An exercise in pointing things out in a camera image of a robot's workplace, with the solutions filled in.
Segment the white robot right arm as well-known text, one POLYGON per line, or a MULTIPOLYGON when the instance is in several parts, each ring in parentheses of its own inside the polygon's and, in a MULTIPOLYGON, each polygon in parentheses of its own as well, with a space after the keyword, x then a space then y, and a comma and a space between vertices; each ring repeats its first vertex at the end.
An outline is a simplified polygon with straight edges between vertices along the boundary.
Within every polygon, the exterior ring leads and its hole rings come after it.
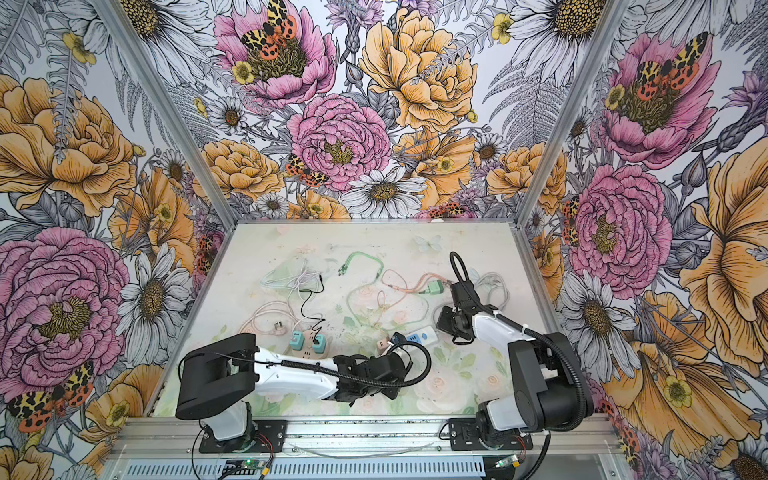
POLYGON ((457 345, 484 342, 509 363, 512 392, 478 407, 482 442, 499 447, 520 434, 572 431, 593 414, 580 361, 565 335, 539 333, 482 304, 470 281, 450 290, 453 305, 441 310, 437 329, 457 345))

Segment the pink brown charger plug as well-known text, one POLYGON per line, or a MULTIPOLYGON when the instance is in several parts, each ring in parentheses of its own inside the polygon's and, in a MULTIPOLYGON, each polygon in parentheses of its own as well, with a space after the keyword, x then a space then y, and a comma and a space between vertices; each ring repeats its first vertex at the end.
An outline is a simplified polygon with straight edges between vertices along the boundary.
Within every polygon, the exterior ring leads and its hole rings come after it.
POLYGON ((390 348, 391 344, 387 339, 380 340, 377 342, 377 348, 380 353, 385 352, 390 348))

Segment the white blue power strip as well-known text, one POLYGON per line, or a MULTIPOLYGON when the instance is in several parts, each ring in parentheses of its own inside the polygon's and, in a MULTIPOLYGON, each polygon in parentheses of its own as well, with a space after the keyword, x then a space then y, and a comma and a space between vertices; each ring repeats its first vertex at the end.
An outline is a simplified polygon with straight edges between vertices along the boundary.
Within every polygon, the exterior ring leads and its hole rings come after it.
POLYGON ((437 332, 431 326, 425 326, 407 333, 405 334, 405 339, 410 342, 419 343, 425 347, 436 345, 439 342, 437 332))

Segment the green charger plug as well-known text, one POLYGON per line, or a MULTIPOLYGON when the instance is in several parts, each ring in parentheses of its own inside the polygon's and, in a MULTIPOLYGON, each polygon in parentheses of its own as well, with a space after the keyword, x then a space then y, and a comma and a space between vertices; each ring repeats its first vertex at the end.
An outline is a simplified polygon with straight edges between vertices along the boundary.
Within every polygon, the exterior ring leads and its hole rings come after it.
POLYGON ((441 295, 445 290, 445 284, 441 280, 430 280, 423 291, 428 295, 441 295))

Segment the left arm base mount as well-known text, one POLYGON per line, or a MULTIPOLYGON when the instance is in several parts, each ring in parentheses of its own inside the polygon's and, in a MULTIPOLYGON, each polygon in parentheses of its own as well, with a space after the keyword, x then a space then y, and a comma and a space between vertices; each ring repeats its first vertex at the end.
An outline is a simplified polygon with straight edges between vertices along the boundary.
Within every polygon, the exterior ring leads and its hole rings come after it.
POLYGON ((245 435, 219 441, 206 427, 198 451, 203 454, 281 453, 286 439, 286 420, 253 420, 245 435))

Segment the teal charger plug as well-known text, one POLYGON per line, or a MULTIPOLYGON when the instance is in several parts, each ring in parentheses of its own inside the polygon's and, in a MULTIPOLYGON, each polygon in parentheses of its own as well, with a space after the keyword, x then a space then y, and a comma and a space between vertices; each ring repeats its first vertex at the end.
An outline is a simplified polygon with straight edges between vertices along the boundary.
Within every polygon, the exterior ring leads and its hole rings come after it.
POLYGON ((316 354, 323 354, 327 347, 327 339, 323 334, 317 333, 312 338, 311 348, 316 354))
POLYGON ((294 331, 292 333, 289 346, 293 351, 302 351, 305 343, 305 335, 301 331, 294 331))

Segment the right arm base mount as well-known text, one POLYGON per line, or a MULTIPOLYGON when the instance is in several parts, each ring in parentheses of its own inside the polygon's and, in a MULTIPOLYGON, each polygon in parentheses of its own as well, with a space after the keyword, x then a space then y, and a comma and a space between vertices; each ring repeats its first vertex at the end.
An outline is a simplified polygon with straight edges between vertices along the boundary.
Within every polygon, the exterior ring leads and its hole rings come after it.
POLYGON ((479 418, 450 418, 440 435, 452 451, 528 451, 533 448, 529 435, 519 429, 497 430, 479 418))

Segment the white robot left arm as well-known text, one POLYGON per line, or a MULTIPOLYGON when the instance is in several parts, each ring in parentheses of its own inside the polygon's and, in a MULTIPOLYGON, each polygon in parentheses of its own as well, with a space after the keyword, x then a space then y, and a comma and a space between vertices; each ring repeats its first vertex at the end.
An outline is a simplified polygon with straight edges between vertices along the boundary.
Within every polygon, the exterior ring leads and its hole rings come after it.
POLYGON ((390 400, 429 375, 432 358, 418 342, 403 341, 380 356, 336 355, 302 359, 276 354, 240 333, 188 352, 177 369, 175 417, 198 421, 219 441, 251 430, 251 394, 289 395, 354 404, 383 395, 390 400))

